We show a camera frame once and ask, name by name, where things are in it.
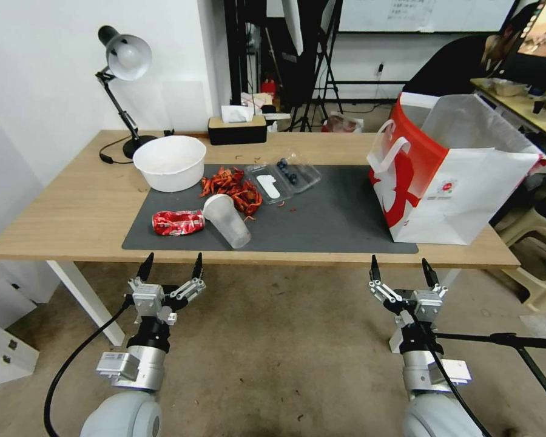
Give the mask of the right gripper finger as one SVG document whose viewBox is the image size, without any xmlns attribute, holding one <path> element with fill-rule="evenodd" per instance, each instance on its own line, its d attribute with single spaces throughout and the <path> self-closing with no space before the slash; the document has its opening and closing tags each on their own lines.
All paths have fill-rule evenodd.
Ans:
<svg viewBox="0 0 546 437">
<path fill-rule="evenodd" d="M 448 288 L 444 285 L 441 285 L 435 270 L 432 268 L 432 266 L 428 263 L 428 261 L 425 258 L 422 259 L 422 269 L 423 269 L 423 274 L 425 276 L 425 280 L 426 280 L 426 284 L 428 285 L 428 288 L 433 293 L 446 294 Z"/>
<path fill-rule="evenodd" d="M 371 257 L 371 267 L 369 271 L 370 281 L 368 288 L 372 295 L 381 303 L 388 302 L 389 304 L 402 303 L 402 296 L 392 290 L 386 283 L 382 282 L 380 268 L 376 255 Z"/>
</svg>

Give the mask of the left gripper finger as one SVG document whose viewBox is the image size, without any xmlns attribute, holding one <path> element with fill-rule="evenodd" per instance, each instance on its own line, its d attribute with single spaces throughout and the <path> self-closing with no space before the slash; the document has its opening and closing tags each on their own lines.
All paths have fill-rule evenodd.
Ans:
<svg viewBox="0 0 546 437">
<path fill-rule="evenodd" d="M 186 307 L 199 294 L 204 292 L 206 284 L 203 280 L 203 272 L 203 255 L 199 252 L 194 263 L 191 279 L 170 293 L 171 307 Z"/>
<path fill-rule="evenodd" d="M 132 292 L 138 291 L 141 285 L 144 285 L 149 278 L 152 266 L 153 266 L 154 253 L 151 252 L 146 260 L 140 264 L 138 271 L 134 278 L 129 279 L 128 285 Z"/>
</svg>

